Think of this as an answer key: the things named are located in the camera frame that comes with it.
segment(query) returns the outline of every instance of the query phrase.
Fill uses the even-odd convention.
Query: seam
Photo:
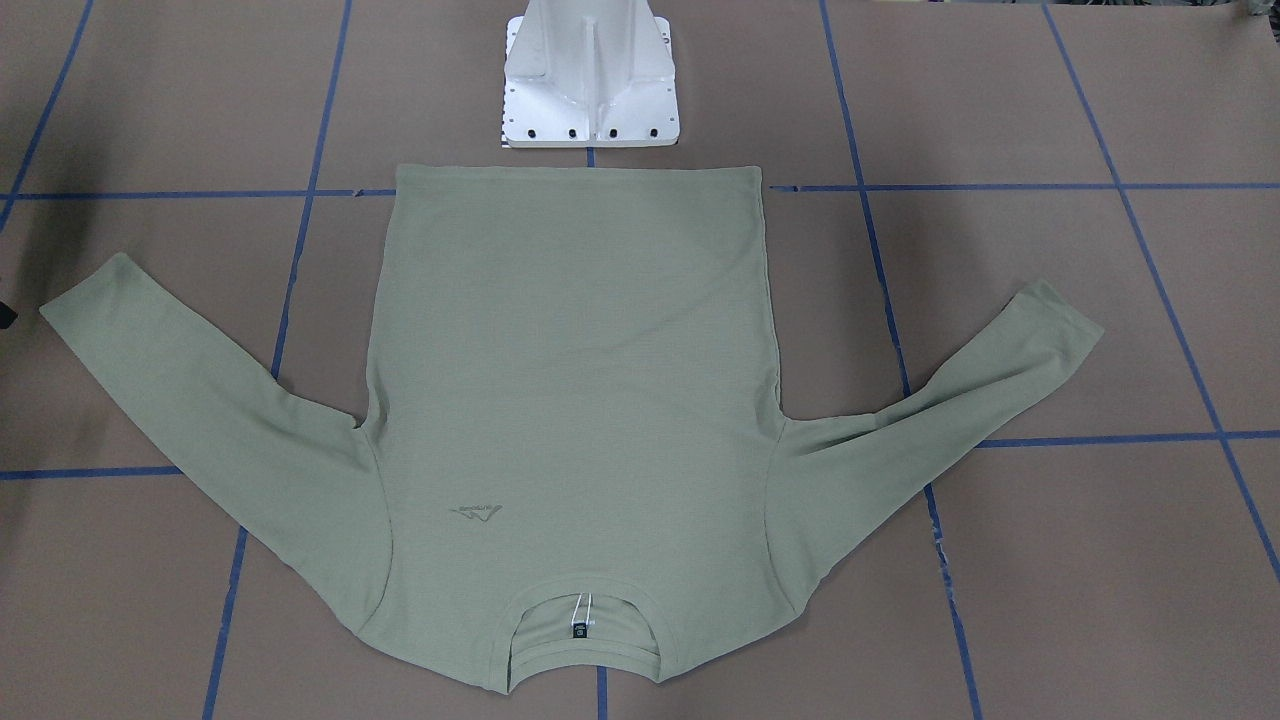
[[[374,619],[374,615],[378,615],[378,610],[387,600],[387,588],[392,582],[392,559],[396,557],[396,528],[392,525],[392,507],[387,501],[387,483],[383,480],[383,465],[378,459],[378,448],[374,447],[374,442],[369,439],[369,432],[365,429],[367,425],[362,425],[357,428],[356,432],[365,438],[365,447],[369,448],[369,454],[374,459],[374,474],[378,478],[378,489],[383,495],[383,509],[387,511],[387,543],[390,547],[388,547],[387,551],[387,577],[383,578],[383,592],[378,596],[378,602],[374,603],[374,609],[369,612],[369,618],[365,618],[365,621],[360,624],[360,628],[356,630],[356,637],[360,637],[360,633],[365,630],[365,625]]]
[[[769,452],[769,462],[764,468],[764,552],[769,560],[769,570],[773,573],[773,584],[777,585],[778,592],[782,593],[782,598],[787,601],[787,606],[791,607],[791,612],[796,611],[796,603],[791,601],[787,594],[787,589],[782,587],[782,578],[778,575],[778,566],[773,561],[773,543],[769,539],[769,479],[773,474],[773,460],[778,455],[778,447],[782,446],[782,436],[787,432],[787,424],[791,423],[790,418],[782,418],[782,429],[778,430],[778,439],[773,441],[773,450]]]

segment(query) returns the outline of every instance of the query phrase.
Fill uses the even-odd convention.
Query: neckline
[[[494,630],[493,650],[489,656],[489,689],[500,693],[511,693],[515,688],[515,685],[511,684],[511,646],[516,637],[516,629],[520,626],[520,620],[524,618],[525,612],[541,602],[567,594],[577,594],[585,588],[590,588],[591,592],[595,593],[613,596],[635,606],[635,609],[640,612],[640,616],[649,624],[649,629],[653,632],[654,641],[658,644],[657,676],[652,679],[654,682],[660,682],[673,675],[672,669],[676,667],[677,657],[676,637],[671,633],[658,603],[654,602],[653,598],[635,583],[618,578],[611,578],[608,575],[582,573],[557,575],[556,578],[530,585],[512,596],[507,607],[503,610],[502,616],[498,619],[497,628]],[[630,646],[618,646],[618,643],[611,643],[609,641],[585,639],[573,642],[581,644],[577,650],[584,655],[591,655],[602,659],[600,661],[593,661],[591,664],[618,666],[618,669],[631,673],[639,671],[636,669],[636,653],[641,652],[639,650],[630,648]],[[616,660],[616,665],[611,665],[609,660]],[[543,670],[561,666],[567,665],[550,664],[544,666]]]

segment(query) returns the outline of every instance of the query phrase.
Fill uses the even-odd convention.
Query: blue tape
[[[964,632],[960,609],[956,606],[955,585],[951,582],[951,561],[942,548],[942,519],[938,516],[938,501],[933,496],[933,483],[924,486],[924,501],[929,506],[929,523],[933,525],[933,550],[938,553],[938,568],[942,570],[942,588],[947,593],[947,609],[951,611],[951,628],[956,634],[956,650],[960,651],[960,665],[964,667],[965,687],[969,689],[969,708],[974,720],[982,720],[982,701],[978,698],[978,683],[974,680],[973,660],[969,657],[969,638]]]
[[[890,297],[888,279],[884,275],[884,264],[881,260],[879,242],[876,237],[876,224],[872,219],[870,199],[867,195],[867,183],[863,178],[861,160],[858,154],[858,140],[854,135],[854,120],[849,111],[849,102],[845,97],[845,81],[840,73],[840,59],[836,55],[836,41],[831,33],[831,15],[827,13],[827,0],[819,0],[818,8],[822,12],[822,28],[827,37],[827,55],[831,59],[831,70],[836,77],[836,91],[840,95],[840,110],[845,119],[845,135],[849,140],[849,154],[854,161],[854,176],[858,179],[858,196],[863,205],[863,220],[867,223],[867,238],[870,242],[872,259],[876,263],[876,279],[881,283],[881,292],[884,296],[884,318],[888,323],[890,338],[893,341],[893,352],[897,355],[897,368],[902,382],[902,396],[911,395],[911,382],[906,373],[906,360],[902,355],[902,343],[897,333],[897,322],[893,318],[893,302]],[[956,647],[960,652],[960,664],[964,670],[965,687],[969,691],[969,707],[974,720],[982,720],[982,701],[978,697],[978,683],[973,673],[973,662],[969,659],[969,641],[965,637],[964,621],[955,603],[955,588],[951,584],[951,571],[942,550],[942,523],[938,519],[937,503],[933,498],[933,487],[925,486],[925,498],[929,505],[929,520],[933,524],[933,542],[938,551],[938,561],[942,568],[942,585],[947,596],[951,610],[951,626],[956,635]]]
[[[306,197],[305,190],[172,190],[151,192],[23,192],[18,200],[202,200],[227,197]]]
[[[1280,430],[1242,430],[1226,433],[1229,439],[1280,439]]]
[[[202,720],[212,720],[214,705],[218,702],[218,685],[223,678],[223,660],[227,657],[227,641],[232,633],[232,615],[236,612],[236,593],[239,591],[239,571],[244,565],[244,543],[248,530],[243,527],[236,533],[236,555],[232,557],[232,573],[227,579],[227,597],[223,598],[223,620],[218,626],[218,646],[214,647],[214,662],[209,669],[209,689],[205,691],[205,711]]]
[[[58,79],[54,82],[54,90],[49,94],[49,101],[45,102],[44,111],[40,113],[40,120],[36,122],[36,131],[31,133],[31,142],[27,143],[27,152],[22,156],[22,164],[18,165],[18,174],[13,178],[13,188],[9,191],[9,197],[4,202],[4,209],[0,210],[0,231],[4,229],[5,223],[9,222],[9,214],[13,213],[13,202],[18,197],[18,191],[22,190],[22,181],[27,178],[27,170],[31,169],[31,160],[36,156],[36,147],[40,146],[40,138],[45,135],[45,127],[49,124],[49,117],[54,114],[54,105],[58,104],[58,96],[63,92],[63,83],[67,82],[67,73],[72,69],[72,61],[76,60],[76,51],[79,50],[79,41],[84,37],[84,26],[88,24],[88,14],[93,10],[93,0],[86,0],[84,12],[81,13],[79,23],[76,24],[76,35],[72,36],[72,45],[67,49],[67,58],[63,60],[63,68],[58,72]]]
[[[60,480],[68,478],[134,478],[180,475],[173,465],[146,468],[67,468],[58,470],[0,470],[0,480]]]
[[[840,73],[840,59],[836,56],[836,41],[831,35],[831,15],[827,13],[827,0],[818,1],[822,12],[822,29],[827,37],[827,56],[831,59],[831,72],[836,78],[836,94],[840,96],[840,111],[845,119],[845,136],[849,141],[849,156],[854,163],[854,177],[858,179],[858,196],[863,204],[863,222],[867,224],[867,240],[872,247],[872,260],[876,264],[876,279],[881,286],[881,295],[884,300],[884,320],[888,324],[888,337],[893,343],[893,354],[897,356],[899,379],[902,383],[902,397],[911,395],[911,382],[906,374],[906,361],[902,356],[902,341],[897,333],[897,320],[893,316],[893,301],[890,299],[888,278],[884,275],[884,263],[881,259],[879,240],[876,237],[876,223],[872,219],[870,197],[867,196],[863,182],[863,163],[858,154],[858,140],[854,135],[854,119],[849,111],[849,101],[845,99],[845,81]]]
[[[595,666],[595,720],[609,720],[609,670]]]
[[[1148,442],[1204,442],[1216,441],[1217,433],[1156,433],[1132,436],[1080,436],[1038,438],[992,438],[978,443],[982,448],[995,447],[1069,447],[1078,445],[1140,445]]]
[[[1216,437],[1222,447],[1222,454],[1226,456],[1226,464],[1231,468],[1231,475],[1235,479],[1235,484],[1240,491],[1240,497],[1244,500],[1244,506],[1249,511],[1249,518],[1253,520],[1253,528],[1258,533],[1258,539],[1262,542],[1262,548],[1266,551],[1267,560],[1271,562],[1271,571],[1275,574],[1276,580],[1280,582],[1280,557],[1276,556],[1275,546],[1271,543],[1271,536],[1267,533],[1266,525],[1262,523],[1262,516],[1258,514],[1257,506],[1253,503],[1253,493],[1249,492],[1249,486],[1244,480],[1244,474],[1240,471],[1240,466],[1235,460],[1235,452],[1231,451],[1231,443],[1226,429],[1222,427],[1222,421],[1217,415],[1217,409],[1213,407],[1213,400],[1208,395],[1208,387],[1204,384],[1204,378],[1201,375],[1199,365],[1196,363],[1196,356],[1192,354],[1190,343],[1187,342],[1187,334],[1183,332],[1183,324],[1178,320],[1178,313],[1174,311],[1174,304],[1169,300],[1169,292],[1165,290],[1165,281],[1160,277],[1160,270],[1156,268],[1156,259],[1151,254],[1151,247],[1147,245],[1147,237],[1142,232],[1142,225],[1138,223],[1138,215],[1134,213],[1133,204],[1129,201],[1129,193],[1125,190],[1125,184],[1120,181],[1120,172],[1116,170],[1115,161],[1111,158],[1111,150],[1107,149],[1107,141],[1102,137],[1102,129],[1098,127],[1098,120],[1093,115],[1093,108],[1089,105],[1089,99],[1084,96],[1084,86],[1080,85],[1080,77],[1075,72],[1075,65],[1071,63],[1071,55],[1066,51],[1066,44],[1062,42],[1062,35],[1057,31],[1057,23],[1053,22],[1053,14],[1050,13],[1048,5],[1041,5],[1041,12],[1044,13],[1044,19],[1048,22],[1048,28],[1053,33],[1053,41],[1057,44],[1057,50],[1062,55],[1062,61],[1066,64],[1066,72],[1071,77],[1071,85],[1075,86],[1075,95],[1080,99],[1080,105],[1084,108],[1084,114],[1089,119],[1089,127],[1093,128],[1093,137],[1098,141],[1098,147],[1102,150],[1102,159],[1106,160],[1107,169],[1111,172],[1111,179],[1115,182],[1116,192],[1120,193],[1120,201],[1124,204],[1125,214],[1129,217],[1129,224],[1133,227],[1133,234],[1138,240],[1138,247],[1142,250],[1142,258],[1147,263],[1147,270],[1151,273],[1151,279],[1156,284],[1156,292],[1160,295],[1160,301],[1165,306],[1165,314],[1169,315],[1169,322],[1174,327],[1174,334],[1178,337],[1178,345],[1183,350],[1183,357],[1187,360],[1187,366],[1192,372],[1192,378],[1196,380],[1196,388],[1199,391],[1201,400],[1204,402],[1204,410],[1208,413],[1210,421],[1213,424],[1216,430]]]
[[[329,70],[329,90],[324,99],[324,113],[320,115],[320,132],[316,135],[316,149],[311,158],[311,178],[307,181],[307,200],[302,205],[302,222],[298,223],[298,240],[293,245],[293,261],[289,265],[289,282],[284,288],[284,307],[280,309],[280,328],[275,333],[275,354],[271,356],[271,377],[280,377],[280,361],[284,359],[284,340],[289,332],[289,305],[293,302],[293,286],[298,282],[298,264],[307,242],[307,227],[311,224],[311,208],[315,204],[316,183],[320,179],[320,163],[324,159],[324,142],[329,135],[329,115],[333,113],[333,99],[338,94],[338,73],[342,69],[342,54],[347,45],[347,28],[351,24],[351,1],[342,6],[342,26],[338,28],[338,47],[333,54],[333,68]]]

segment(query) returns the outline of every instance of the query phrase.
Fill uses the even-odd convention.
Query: metal bracket
[[[645,0],[530,0],[507,23],[502,143],[652,147],[680,138],[671,23]]]

